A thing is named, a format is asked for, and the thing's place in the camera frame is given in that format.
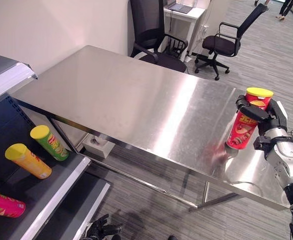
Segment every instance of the person's leg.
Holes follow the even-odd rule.
[[[285,9],[286,9],[286,7],[288,6],[288,4],[289,4],[289,2],[290,2],[291,0],[285,0],[285,2],[283,3],[283,5],[282,5],[282,7],[281,7],[281,10],[280,10],[280,15],[282,15],[283,16],[283,13],[284,13],[284,11],[285,11]]]
[[[289,13],[289,11],[291,10],[291,8],[293,7],[293,0],[291,0],[290,1],[290,3],[289,3],[289,5],[287,6],[287,8],[284,10],[284,12],[283,12],[283,16],[286,16],[288,13]]]

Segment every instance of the chair backrest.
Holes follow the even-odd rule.
[[[241,38],[245,31],[251,26],[251,24],[253,24],[253,22],[266,10],[268,10],[268,7],[260,3],[238,28],[236,37]]]
[[[165,34],[163,0],[130,0],[130,3],[135,43],[158,50]]]

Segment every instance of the red chip can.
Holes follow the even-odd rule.
[[[17,218],[23,214],[26,209],[26,204],[22,201],[13,199],[0,194],[0,215]]]
[[[246,89],[245,99],[249,103],[265,110],[268,107],[272,96],[273,92],[270,90],[258,87],[248,87]],[[226,144],[233,149],[240,150],[246,148],[257,125],[257,121],[238,111],[230,135],[226,140]]]

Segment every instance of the shelf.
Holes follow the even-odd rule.
[[[44,161],[52,168],[50,177],[41,180],[19,168],[0,188],[1,194],[26,204],[18,218],[0,216],[0,240],[33,239],[90,163],[73,152],[65,161]]]
[[[25,63],[0,56],[0,101],[31,82],[37,75]]]
[[[36,240],[79,240],[109,187],[105,180],[85,172]]]

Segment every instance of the black office chair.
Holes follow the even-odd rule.
[[[207,36],[203,43],[202,43],[202,47],[204,49],[208,49],[209,50],[209,54],[212,54],[214,52],[214,56],[212,59],[208,59],[208,58],[203,58],[203,57],[197,57],[195,60],[196,63],[196,69],[195,69],[195,73],[197,74],[199,72],[200,68],[203,68],[205,66],[212,66],[215,73],[216,73],[216,77],[215,80],[219,80],[219,71],[217,66],[220,66],[222,68],[225,68],[225,73],[228,74],[230,72],[229,67],[218,62],[216,60],[217,56],[223,55],[223,56],[227,56],[227,57],[235,57],[238,54],[238,51],[240,49],[241,43],[240,40],[242,38],[242,35],[245,33],[245,31],[251,26],[251,24],[262,14],[267,10],[267,6],[263,5],[262,3],[260,3],[252,12],[251,14],[245,19],[245,21],[241,24],[241,26],[236,26],[227,22],[221,22],[220,26],[219,26],[219,30],[218,33],[216,35],[212,35],[212,36]],[[221,25],[226,25],[232,28],[236,28],[237,32],[236,32],[236,36],[229,36],[226,34],[222,34],[220,32],[220,28]],[[202,65],[198,65],[197,63],[199,62],[199,59],[202,61],[205,61],[206,63],[202,64]]]
[[[179,57],[187,48],[188,42],[165,33],[163,0],[130,0],[130,3],[135,36],[131,57],[144,52],[146,55],[140,60],[184,72],[187,66]],[[163,52],[158,52],[165,37],[170,38],[171,50],[166,48]]]

